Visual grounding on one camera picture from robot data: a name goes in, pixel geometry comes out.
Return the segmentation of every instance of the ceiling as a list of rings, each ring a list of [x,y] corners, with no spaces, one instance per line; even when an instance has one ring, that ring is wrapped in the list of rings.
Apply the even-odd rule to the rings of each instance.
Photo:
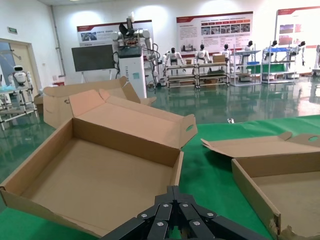
[[[46,5],[77,5],[77,4],[92,4],[92,3],[102,3],[102,2],[113,2],[115,0],[79,0],[79,1],[70,1],[70,0],[38,0],[41,3]]]

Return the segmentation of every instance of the doorway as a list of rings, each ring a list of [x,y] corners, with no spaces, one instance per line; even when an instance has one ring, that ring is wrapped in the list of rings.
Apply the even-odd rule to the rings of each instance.
[[[37,84],[36,77],[38,75],[35,74],[37,68],[31,61],[31,44],[10,40],[7,42],[1,39],[0,41],[0,68],[5,83],[9,84],[8,76],[15,71],[14,66],[22,66],[24,72],[30,72],[33,86],[32,97],[34,98],[38,95],[38,89],[41,88],[41,85],[38,86]]]

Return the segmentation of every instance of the white wall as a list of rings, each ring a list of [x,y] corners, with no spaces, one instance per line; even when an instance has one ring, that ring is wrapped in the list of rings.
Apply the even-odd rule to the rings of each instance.
[[[18,34],[9,33],[7,27],[16,28]],[[0,39],[32,44],[42,87],[49,86],[53,76],[61,74],[51,11],[43,3],[0,0]]]
[[[79,83],[71,48],[79,47],[77,26],[124,22],[130,12],[135,19],[152,20],[154,42],[164,53],[177,44],[176,17],[253,11],[253,37],[257,49],[274,40],[278,9],[318,6],[319,0],[118,0],[54,8],[67,81]],[[89,81],[109,79],[108,71],[86,72]]]

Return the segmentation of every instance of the open cardboard box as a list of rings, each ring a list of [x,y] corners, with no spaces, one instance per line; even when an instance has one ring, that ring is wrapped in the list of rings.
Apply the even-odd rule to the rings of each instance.
[[[274,239],[320,240],[320,136],[202,141],[234,158],[234,179]]]
[[[182,117],[101,90],[69,97],[73,118],[3,183],[5,204],[104,236],[178,185],[184,146],[196,133]]]
[[[66,86],[45,87],[43,89],[43,117],[44,121],[54,128],[58,128],[66,120],[72,118],[72,110],[69,104],[69,96],[89,90],[107,90],[110,95],[127,99],[135,103],[151,106],[157,99],[139,98],[127,78],[122,76],[119,79],[96,81]]]

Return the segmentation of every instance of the exit sign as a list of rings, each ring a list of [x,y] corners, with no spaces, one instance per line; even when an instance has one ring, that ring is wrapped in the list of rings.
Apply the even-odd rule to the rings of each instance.
[[[18,31],[16,28],[13,27],[8,27],[8,32],[11,34],[18,34]]]

